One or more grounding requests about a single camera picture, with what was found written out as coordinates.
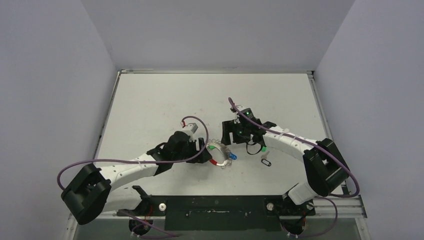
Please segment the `large keyring with red sleeve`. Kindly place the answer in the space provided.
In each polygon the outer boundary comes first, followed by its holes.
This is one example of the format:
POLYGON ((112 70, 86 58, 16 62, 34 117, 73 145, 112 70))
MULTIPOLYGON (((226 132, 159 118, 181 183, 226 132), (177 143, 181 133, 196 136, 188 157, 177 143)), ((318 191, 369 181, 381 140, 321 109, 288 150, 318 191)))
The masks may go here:
POLYGON ((230 149, 218 139, 210 139, 206 144, 206 149, 211 155, 209 162, 218 168, 225 169, 232 166, 233 159, 230 157, 230 149))

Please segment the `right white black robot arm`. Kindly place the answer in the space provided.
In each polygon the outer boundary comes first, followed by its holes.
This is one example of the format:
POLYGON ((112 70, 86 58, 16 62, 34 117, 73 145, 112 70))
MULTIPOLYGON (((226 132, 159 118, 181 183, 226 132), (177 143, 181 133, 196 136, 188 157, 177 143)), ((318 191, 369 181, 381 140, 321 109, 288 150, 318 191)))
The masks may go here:
POLYGON ((221 142, 259 144, 288 154, 304 165, 306 179, 285 194, 282 207, 290 215, 315 197, 327 197, 348 177, 348 166, 333 140, 313 140, 298 136, 277 124, 256 118, 250 108, 240 108, 235 119, 222 122, 221 142))

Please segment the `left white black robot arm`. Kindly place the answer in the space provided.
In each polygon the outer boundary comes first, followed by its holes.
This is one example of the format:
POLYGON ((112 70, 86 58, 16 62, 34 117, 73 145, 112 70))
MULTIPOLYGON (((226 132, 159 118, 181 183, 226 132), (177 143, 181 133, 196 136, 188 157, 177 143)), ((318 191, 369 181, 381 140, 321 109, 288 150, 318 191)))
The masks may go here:
POLYGON ((139 186, 127 184, 157 176, 175 163, 203 164, 211 159, 202 137, 194 140, 188 132, 176 131, 168 141, 133 160, 117 160, 115 165, 103 167, 84 163, 63 188, 61 199, 80 225, 113 210, 130 210, 141 216, 149 210, 149 201, 139 186))

